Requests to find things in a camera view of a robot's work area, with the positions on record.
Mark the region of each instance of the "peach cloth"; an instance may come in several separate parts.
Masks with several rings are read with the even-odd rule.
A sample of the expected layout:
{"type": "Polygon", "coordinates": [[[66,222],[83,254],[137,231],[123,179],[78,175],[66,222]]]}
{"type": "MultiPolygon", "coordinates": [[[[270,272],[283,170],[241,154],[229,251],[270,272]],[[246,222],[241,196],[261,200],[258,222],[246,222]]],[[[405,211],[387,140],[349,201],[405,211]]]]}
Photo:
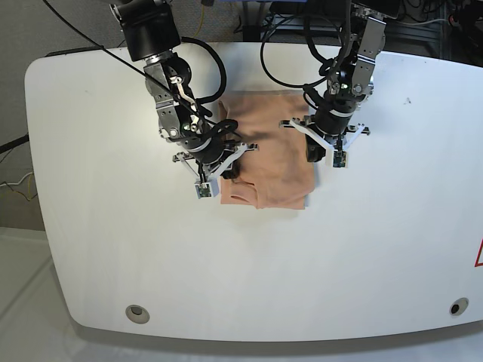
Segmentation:
{"type": "Polygon", "coordinates": [[[259,150],[240,158],[240,176],[221,179],[221,204],[303,210],[315,188],[314,167],[306,159],[305,136],[279,128],[282,120],[302,119],[308,107],[298,95],[228,95],[219,101],[220,119],[238,121],[243,142],[259,150]]]}

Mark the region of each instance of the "white tabletop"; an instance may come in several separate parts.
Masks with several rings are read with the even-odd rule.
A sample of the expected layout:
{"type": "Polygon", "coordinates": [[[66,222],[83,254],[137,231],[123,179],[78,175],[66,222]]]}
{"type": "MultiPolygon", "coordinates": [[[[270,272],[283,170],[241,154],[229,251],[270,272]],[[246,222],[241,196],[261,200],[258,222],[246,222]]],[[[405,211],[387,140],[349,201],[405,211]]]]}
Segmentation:
{"type": "MultiPolygon", "coordinates": [[[[263,74],[259,48],[215,45],[228,91],[281,90],[263,74]]],[[[205,51],[177,51],[194,94],[213,93],[219,75],[205,51]]],[[[72,317],[231,341],[348,339],[483,319],[483,70],[401,54],[377,60],[374,95],[353,117],[372,134],[352,145],[349,169],[318,164],[304,211],[199,201],[171,162],[177,146],[158,135],[142,77],[99,51],[35,61],[26,74],[32,158],[72,317]],[[462,297],[468,309],[451,316],[462,297]],[[143,306],[149,322],[128,320],[129,305],[143,306]]],[[[287,82],[317,76],[306,46],[268,44],[266,62],[287,82]]]]}

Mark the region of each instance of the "circular hole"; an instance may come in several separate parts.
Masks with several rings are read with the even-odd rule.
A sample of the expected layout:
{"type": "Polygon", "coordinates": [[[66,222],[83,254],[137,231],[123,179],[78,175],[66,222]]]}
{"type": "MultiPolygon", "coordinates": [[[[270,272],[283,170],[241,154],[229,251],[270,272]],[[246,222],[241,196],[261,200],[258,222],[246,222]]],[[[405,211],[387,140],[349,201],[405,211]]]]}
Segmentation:
{"type": "Polygon", "coordinates": [[[126,308],[126,317],[136,324],[145,324],[149,321],[148,311],[138,305],[129,305],[126,308]]]}
{"type": "Polygon", "coordinates": [[[143,313],[143,309],[141,309],[140,307],[131,307],[131,311],[135,315],[141,315],[143,313]]]}
{"type": "Polygon", "coordinates": [[[460,298],[454,302],[450,307],[450,314],[454,317],[462,315],[468,308],[469,300],[467,298],[460,298]]]}

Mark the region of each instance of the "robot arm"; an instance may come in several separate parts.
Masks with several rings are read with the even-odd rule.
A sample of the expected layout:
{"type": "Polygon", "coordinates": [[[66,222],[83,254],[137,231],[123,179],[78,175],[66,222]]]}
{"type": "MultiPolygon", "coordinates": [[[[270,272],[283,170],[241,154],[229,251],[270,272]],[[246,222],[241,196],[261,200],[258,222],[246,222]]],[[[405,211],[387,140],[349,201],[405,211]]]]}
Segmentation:
{"type": "Polygon", "coordinates": [[[353,127],[349,122],[359,105],[373,93],[376,57],[386,40],[385,14],[364,5],[352,5],[347,11],[350,21],[342,30],[346,43],[328,71],[327,90],[321,97],[313,87],[304,89],[315,103],[316,113],[303,120],[281,123],[282,127],[294,127],[306,135],[307,161],[318,162],[326,157],[331,167],[347,167],[350,145],[360,134],[370,134],[363,124],[353,127]]]}
{"type": "Polygon", "coordinates": [[[245,151],[256,149],[256,145],[226,140],[228,133],[236,134],[236,121],[224,120],[215,124],[207,120],[212,114],[203,104],[215,101],[226,87],[226,72],[221,59],[204,42],[180,38],[171,6],[165,0],[116,0],[117,5],[113,4],[114,1],[105,2],[111,3],[131,59],[146,61],[144,72],[164,86],[146,80],[146,87],[155,100],[161,137],[186,150],[175,155],[173,161],[184,164],[196,176],[195,188],[199,198],[216,196],[217,177],[237,177],[238,158],[245,151]],[[220,67],[221,86],[213,96],[195,98],[189,87],[192,77],[189,64],[173,52],[182,40],[202,46],[220,67]],[[189,160],[198,165],[195,170],[189,160]]]}
{"type": "MultiPolygon", "coordinates": [[[[112,12],[125,34],[131,59],[145,60],[144,72],[164,86],[146,80],[148,91],[155,100],[161,136],[186,150],[175,155],[173,161],[182,163],[190,173],[196,175],[195,187],[199,198],[215,196],[216,178],[236,178],[236,161],[244,152],[257,147],[225,140],[228,133],[236,134],[236,121],[224,120],[214,124],[206,119],[212,114],[202,104],[215,101],[225,90],[223,63],[207,44],[183,38],[208,50],[217,61],[222,75],[218,92],[212,97],[197,100],[189,87],[191,69],[185,60],[173,52],[182,39],[174,24],[170,5],[165,0],[101,1],[111,4],[112,12]],[[197,115],[189,112],[186,104],[197,115]],[[195,160],[198,169],[194,170],[188,160],[195,160]]],[[[326,157],[332,167],[346,167],[349,146],[360,134],[370,134],[363,124],[350,127],[349,122],[360,103],[372,94],[376,57],[385,43],[384,18],[395,17],[397,12],[395,15],[381,12],[380,6],[386,7],[387,2],[379,0],[356,2],[353,4],[346,0],[346,22],[341,28],[345,41],[335,60],[320,56],[307,37],[312,55],[321,61],[327,75],[328,88],[323,97],[313,85],[304,88],[305,94],[315,103],[316,113],[307,115],[303,120],[294,118],[281,123],[282,127],[294,127],[306,135],[309,162],[326,157]]]]}

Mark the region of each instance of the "black cable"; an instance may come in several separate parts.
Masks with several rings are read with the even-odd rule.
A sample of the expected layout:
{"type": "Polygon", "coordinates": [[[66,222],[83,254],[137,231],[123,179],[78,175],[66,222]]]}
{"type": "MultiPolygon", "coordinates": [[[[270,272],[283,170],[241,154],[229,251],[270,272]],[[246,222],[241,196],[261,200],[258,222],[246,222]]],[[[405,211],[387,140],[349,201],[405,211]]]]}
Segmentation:
{"type": "Polygon", "coordinates": [[[293,20],[295,17],[297,17],[297,15],[294,15],[294,16],[291,16],[291,17],[288,17],[284,20],[282,20],[280,23],[277,23],[276,25],[273,26],[273,29],[269,32],[269,34],[267,34],[267,36],[262,40],[262,45],[260,47],[260,62],[262,63],[262,68],[263,68],[263,71],[265,72],[265,74],[270,78],[272,79],[275,83],[277,84],[280,84],[281,86],[283,87],[287,87],[287,88],[294,88],[294,89],[302,89],[304,87],[317,87],[318,85],[320,85],[321,83],[323,83],[325,81],[325,78],[319,80],[319,81],[316,81],[314,83],[310,83],[310,84],[298,84],[298,85],[295,85],[295,84],[288,84],[288,83],[285,83],[283,81],[279,81],[277,78],[275,78],[270,72],[269,70],[266,68],[266,64],[265,64],[265,59],[263,58],[263,51],[265,49],[265,44],[266,42],[268,41],[268,39],[270,39],[270,37],[273,35],[273,33],[277,30],[277,28],[283,24],[285,24],[286,22],[290,21],[290,20],[293,20]]]}
{"type": "Polygon", "coordinates": [[[266,37],[266,35],[268,34],[268,32],[270,31],[270,27],[273,25],[274,20],[275,20],[275,13],[271,13],[270,14],[270,20],[266,22],[265,32],[263,33],[262,39],[264,39],[266,37]]]}
{"type": "Polygon", "coordinates": [[[351,9],[352,9],[352,0],[346,0],[346,31],[345,31],[345,38],[342,41],[342,48],[340,49],[339,55],[337,56],[337,62],[336,65],[330,70],[329,74],[325,76],[324,78],[320,79],[319,81],[316,81],[314,83],[310,84],[302,84],[302,85],[294,85],[294,84],[288,84],[284,83],[283,81],[279,81],[277,78],[275,78],[273,75],[270,74],[269,70],[266,68],[265,65],[265,60],[263,59],[263,50],[265,48],[265,43],[267,40],[270,38],[270,36],[273,35],[273,33],[277,30],[277,28],[294,19],[297,15],[294,15],[292,17],[288,17],[284,20],[282,20],[280,23],[276,24],[272,31],[267,35],[262,40],[262,45],[260,47],[260,62],[262,63],[262,68],[265,74],[272,79],[275,83],[280,84],[281,86],[287,87],[287,88],[295,88],[295,89],[304,89],[304,88],[314,88],[317,87],[318,85],[322,84],[324,81],[326,81],[328,78],[330,78],[333,74],[339,71],[340,66],[342,65],[342,62],[344,60],[344,57],[346,55],[347,49],[350,44],[350,34],[351,34],[351,9]]]}
{"type": "Polygon", "coordinates": [[[209,130],[206,134],[210,133],[211,131],[214,132],[214,134],[217,134],[218,131],[220,131],[221,133],[223,132],[223,134],[226,134],[224,133],[225,131],[227,131],[228,133],[231,133],[232,135],[234,136],[237,136],[240,140],[242,139],[242,136],[240,136],[238,133],[235,132],[235,129],[238,127],[238,122],[236,123],[236,128],[233,129],[233,127],[225,127],[224,124],[225,124],[225,121],[233,121],[232,119],[225,119],[223,121],[220,121],[219,123],[214,123],[213,121],[209,121],[209,120],[206,120],[207,123],[209,124],[212,124],[213,126],[216,126],[216,132],[214,132],[214,129],[211,129],[209,130]]]}
{"type": "Polygon", "coordinates": [[[5,153],[6,151],[10,151],[11,149],[21,146],[24,143],[27,143],[29,141],[30,141],[29,134],[26,134],[25,136],[17,138],[16,140],[5,143],[4,145],[0,146],[0,155],[2,153],[5,153]]]}
{"type": "Polygon", "coordinates": [[[81,36],[83,39],[89,41],[91,44],[95,45],[96,47],[98,47],[99,49],[101,49],[104,53],[108,54],[110,57],[113,57],[114,59],[116,59],[117,61],[121,62],[122,64],[124,64],[125,66],[127,66],[128,68],[134,70],[136,73],[138,73],[139,75],[142,75],[145,79],[148,79],[150,80],[152,83],[156,84],[158,87],[160,87],[162,90],[164,90],[166,93],[168,93],[169,95],[171,95],[173,97],[174,100],[176,100],[183,108],[185,108],[189,114],[191,115],[194,115],[198,118],[200,118],[201,120],[209,123],[209,124],[212,124],[214,127],[218,127],[216,123],[214,122],[211,122],[211,121],[208,121],[207,119],[205,119],[205,117],[200,114],[199,112],[197,111],[194,111],[192,108],[191,108],[191,105],[188,104],[184,99],[182,99],[181,97],[178,97],[177,95],[173,94],[171,92],[171,90],[167,87],[165,87],[160,81],[158,81],[157,79],[153,78],[151,75],[149,74],[146,74],[145,72],[142,72],[140,71],[138,68],[136,68],[135,66],[132,66],[131,64],[129,64],[128,62],[126,62],[125,60],[121,59],[120,57],[116,56],[115,54],[111,53],[110,51],[108,51],[103,45],[101,44],[98,44],[96,43],[94,40],[92,40],[91,38],[89,38],[86,34],[84,34],[83,32],[81,32],[80,30],[78,30],[75,26],[73,26],[71,23],[69,23],[69,21],[67,21],[62,15],[60,15],[57,10],[55,10],[51,4],[49,4],[49,2],[47,0],[42,0],[42,2],[45,4],[45,6],[47,6],[49,8],[50,11],[52,11],[52,13],[54,13],[54,15],[56,17],[59,18],[59,20],[61,20],[64,24],[66,24],[73,32],[75,32],[77,35],[81,36]]]}
{"type": "Polygon", "coordinates": [[[420,0],[420,3],[418,5],[413,5],[409,0],[406,0],[408,2],[408,5],[411,6],[412,8],[418,9],[421,4],[423,3],[423,0],[420,0]]]}
{"type": "Polygon", "coordinates": [[[220,87],[218,88],[217,92],[212,96],[197,99],[199,104],[214,102],[215,100],[219,99],[223,95],[223,93],[225,93],[225,89],[226,89],[226,69],[225,69],[225,65],[223,64],[223,61],[221,60],[218,53],[214,51],[214,49],[210,45],[206,44],[204,41],[194,39],[194,38],[189,38],[186,36],[183,36],[181,38],[181,41],[183,43],[196,44],[199,47],[202,47],[211,55],[215,63],[218,65],[218,69],[220,70],[220,87]]]}
{"type": "Polygon", "coordinates": [[[242,17],[238,16],[238,26],[233,30],[233,34],[237,34],[242,31],[242,17]]]}
{"type": "Polygon", "coordinates": [[[426,2],[425,3],[425,6],[423,6],[423,14],[431,14],[431,13],[435,13],[436,11],[438,11],[443,5],[446,4],[446,1],[447,0],[438,0],[438,5],[435,6],[434,9],[431,9],[431,2],[426,2]],[[428,10],[426,11],[425,8],[426,8],[426,4],[429,4],[429,8],[428,10]]]}
{"type": "Polygon", "coordinates": [[[218,129],[212,128],[203,135],[203,140],[209,140],[211,137],[215,136],[223,137],[227,133],[232,133],[238,128],[238,122],[233,119],[225,119],[223,121],[220,121],[220,123],[218,124],[220,127],[222,127],[222,130],[219,131],[218,129]]]}
{"type": "Polygon", "coordinates": [[[312,36],[310,35],[310,15],[305,15],[303,17],[303,31],[305,32],[305,41],[307,45],[309,46],[309,50],[311,55],[316,58],[320,63],[322,64],[327,64],[327,58],[323,57],[320,55],[320,53],[317,51],[317,48],[315,47],[314,40],[312,39],[312,36]]]}
{"type": "Polygon", "coordinates": [[[406,8],[406,0],[401,0],[401,3],[402,3],[402,8],[403,8],[404,13],[403,13],[402,17],[398,17],[398,21],[403,21],[406,17],[409,17],[410,19],[412,19],[416,23],[424,23],[425,21],[428,20],[428,18],[429,18],[428,15],[426,15],[425,20],[418,20],[415,17],[413,17],[411,14],[408,14],[408,8],[406,8]]]}
{"type": "Polygon", "coordinates": [[[3,158],[0,160],[0,163],[2,163],[8,157],[8,155],[13,152],[13,150],[14,149],[11,149],[10,151],[8,151],[7,154],[5,156],[3,156],[3,158]]]}
{"type": "Polygon", "coordinates": [[[342,40],[342,38],[340,37],[340,29],[342,28],[342,26],[343,26],[343,24],[345,23],[345,21],[344,21],[344,22],[342,22],[342,26],[337,26],[337,25],[336,25],[336,24],[335,24],[335,23],[334,23],[332,20],[330,20],[330,19],[329,19],[329,18],[327,18],[327,17],[323,17],[322,15],[318,15],[318,14],[310,14],[310,17],[313,17],[313,18],[315,18],[315,19],[322,19],[322,20],[327,21],[329,24],[331,24],[331,25],[332,25],[332,27],[333,27],[334,29],[336,29],[336,31],[337,31],[337,38],[338,38],[338,39],[339,39],[339,41],[340,41],[340,45],[342,45],[342,44],[343,44],[343,40],[342,40]]]}
{"type": "Polygon", "coordinates": [[[406,9],[406,5],[405,5],[405,0],[401,0],[399,2],[399,14],[398,14],[398,17],[396,19],[396,21],[404,21],[404,19],[406,18],[406,13],[407,13],[407,10],[406,9]]]}
{"type": "Polygon", "coordinates": [[[36,198],[38,196],[38,193],[36,193],[31,198],[28,198],[23,192],[17,191],[15,189],[13,189],[12,186],[8,185],[7,181],[0,183],[0,185],[6,185],[10,189],[10,191],[15,192],[16,194],[21,194],[28,202],[32,201],[34,198],[36,198]]]}

